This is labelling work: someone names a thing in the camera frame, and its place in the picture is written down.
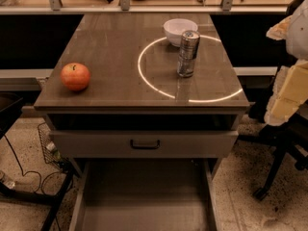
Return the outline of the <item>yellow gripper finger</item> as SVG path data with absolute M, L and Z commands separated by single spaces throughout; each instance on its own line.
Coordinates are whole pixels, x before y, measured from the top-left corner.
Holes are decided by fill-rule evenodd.
M 308 62 L 298 60 L 291 67 L 282 66 L 272 91 L 264 120 L 268 125 L 280 126 L 308 100 Z
M 287 16 L 277 24 L 270 27 L 266 33 L 266 36 L 269 39 L 274 39 L 274 40 L 286 39 L 289 32 L 291 18 L 292 18 L 291 16 Z

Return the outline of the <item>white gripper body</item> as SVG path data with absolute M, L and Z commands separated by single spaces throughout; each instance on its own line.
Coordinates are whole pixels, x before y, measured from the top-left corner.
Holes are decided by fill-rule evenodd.
M 286 49 L 297 59 L 308 60 L 308 0 L 304 0 L 291 16 Z

